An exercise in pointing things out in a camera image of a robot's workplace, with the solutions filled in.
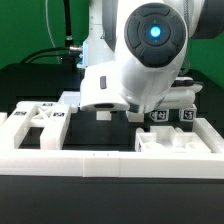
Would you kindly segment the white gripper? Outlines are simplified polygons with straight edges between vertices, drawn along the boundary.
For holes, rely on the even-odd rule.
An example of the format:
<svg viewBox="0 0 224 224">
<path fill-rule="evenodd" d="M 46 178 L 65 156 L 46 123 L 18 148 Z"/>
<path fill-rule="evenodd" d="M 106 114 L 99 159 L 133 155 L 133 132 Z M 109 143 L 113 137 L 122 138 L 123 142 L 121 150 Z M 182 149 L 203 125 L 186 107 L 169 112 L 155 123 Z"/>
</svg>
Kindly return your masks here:
<svg viewBox="0 0 224 224">
<path fill-rule="evenodd" d="M 178 77 L 174 64 L 161 68 L 115 62 L 89 66 L 80 85 L 82 111 L 130 111 L 149 113 L 158 109 L 185 109 L 195 101 L 202 84 Z"/>
</svg>

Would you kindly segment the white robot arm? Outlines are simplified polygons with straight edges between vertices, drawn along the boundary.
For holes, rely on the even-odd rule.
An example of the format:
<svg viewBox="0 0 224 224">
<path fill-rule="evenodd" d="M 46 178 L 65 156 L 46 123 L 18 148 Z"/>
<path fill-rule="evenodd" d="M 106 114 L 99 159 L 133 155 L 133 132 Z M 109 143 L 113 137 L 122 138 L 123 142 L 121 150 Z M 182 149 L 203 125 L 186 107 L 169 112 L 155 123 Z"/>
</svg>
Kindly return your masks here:
<svg viewBox="0 0 224 224">
<path fill-rule="evenodd" d="M 224 32 L 224 0 L 92 0 L 83 111 L 185 109 L 200 87 L 179 75 L 188 41 Z"/>
</svg>

